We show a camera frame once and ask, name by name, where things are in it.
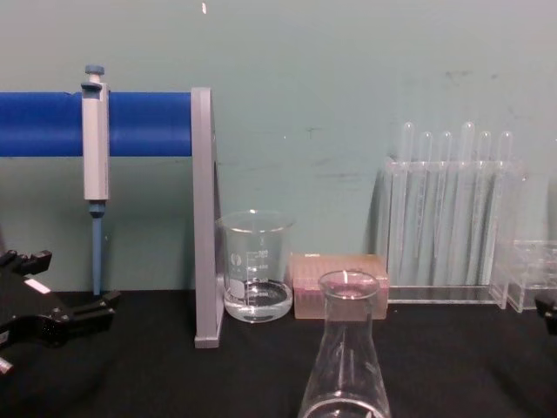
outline white label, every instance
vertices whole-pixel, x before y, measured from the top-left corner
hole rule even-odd
[[[10,331],[6,331],[5,333],[0,334],[0,346],[5,342],[8,342],[9,336],[10,336]]]
[[[229,291],[232,296],[238,299],[243,299],[245,295],[245,283],[242,280],[229,280]]]
[[[33,287],[36,291],[42,294],[50,293],[50,289],[47,286],[45,286],[43,283],[39,283],[35,279],[28,279],[25,281],[25,284],[27,286]]]

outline black clamp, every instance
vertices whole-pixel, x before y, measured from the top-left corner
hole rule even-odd
[[[547,295],[536,297],[536,310],[538,315],[546,321],[547,331],[557,335],[557,301]]]
[[[90,304],[67,307],[54,293],[25,274],[48,270],[52,253],[30,257],[8,251],[0,256],[0,352],[20,342],[61,347],[69,340],[107,331],[120,292],[107,293]],[[11,369],[0,359],[0,374]]]

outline teal wall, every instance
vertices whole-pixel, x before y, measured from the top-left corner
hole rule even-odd
[[[370,249],[372,188],[399,127],[511,130],[532,196],[520,236],[557,237],[553,0],[2,0],[0,91],[214,90],[224,212],[294,214],[295,251]],[[6,245],[55,253],[55,289],[90,285],[77,159],[0,160]],[[189,286],[191,162],[114,159],[108,287]]]

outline black table surface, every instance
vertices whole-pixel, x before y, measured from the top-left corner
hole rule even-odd
[[[109,333],[4,350],[0,417],[296,416],[322,321],[226,316],[196,350],[194,318],[192,292],[124,293]],[[557,416],[557,337],[533,312],[398,305],[373,325],[393,418]]]

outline gray vertical post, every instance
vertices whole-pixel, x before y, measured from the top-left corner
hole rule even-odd
[[[222,324],[224,282],[219,257],[221,238],[215,227],[220,216],[217,145],[211,89],[191,89],[191,156],[195,234],[195,347],[218,347]]]

